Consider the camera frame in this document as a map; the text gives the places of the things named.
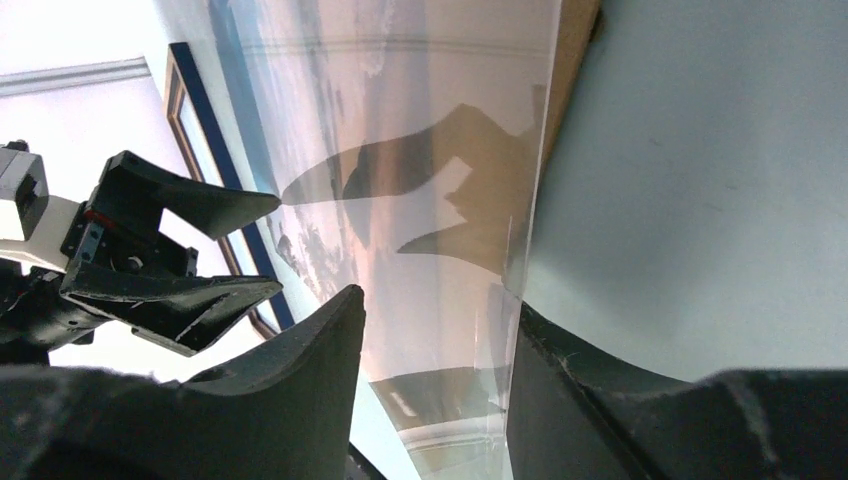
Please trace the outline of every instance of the black 3d-printed part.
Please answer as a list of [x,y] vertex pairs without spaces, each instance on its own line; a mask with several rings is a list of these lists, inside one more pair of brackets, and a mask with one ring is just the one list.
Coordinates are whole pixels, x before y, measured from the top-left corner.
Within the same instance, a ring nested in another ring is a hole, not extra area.
[[59,294],[157,345],[194,355],[282,286],[261,276],[196,277],[197,250],[159,232],[162,212],[217,238],[279,204],[273,195],[195,182],[124,151],[109,159],[67,233],[62,253],[71,261]]
[[514,477],[848,477],[848,372],[729,371],[693,384],[627,364],[522,308]]
[[347,287],[183,384],[0,368],[0,478],[345,478],[364,322]]
[[345,461],[345,480],[386,480],[362,453],[350,444]]

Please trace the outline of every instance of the white wall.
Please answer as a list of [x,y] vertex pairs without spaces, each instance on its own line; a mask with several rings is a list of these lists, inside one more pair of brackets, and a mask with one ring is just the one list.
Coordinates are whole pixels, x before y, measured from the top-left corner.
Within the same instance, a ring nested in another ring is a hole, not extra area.
[[[165,120],[162,98],[150,78],[6,97],[0,99],[0,112],[0,135],[26,139],[31,151],[43,156],[53,195],[74,201],[88,199],[106,160],[122,150],[188,176]],[[228,274],[220,248],[193,227],[167,214],[161,230],[199,250],[199,275]],[[243,320],[218,344],[188,359],[112,322],[97,330],[94,345],[63,347],[51,354],[51,362],[152,374],[162,381],[184,380],[260,341],[249,321]]]
[[848,366],[848,2],[603,8],[528,303],[683,379]]

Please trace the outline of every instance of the framed picture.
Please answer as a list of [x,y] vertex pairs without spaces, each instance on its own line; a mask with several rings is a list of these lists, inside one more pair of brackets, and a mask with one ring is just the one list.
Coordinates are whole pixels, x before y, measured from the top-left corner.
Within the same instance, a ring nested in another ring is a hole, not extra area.
[[[241,190],[241,180],[188,44],[173,43],[168,50],[165,111],[191,178]],[[219,245],[233,275],[276,278],[255,224],[227,235]],[[260,304],[249,316],[251,324],[265,338],[294,325],[282,293]]]

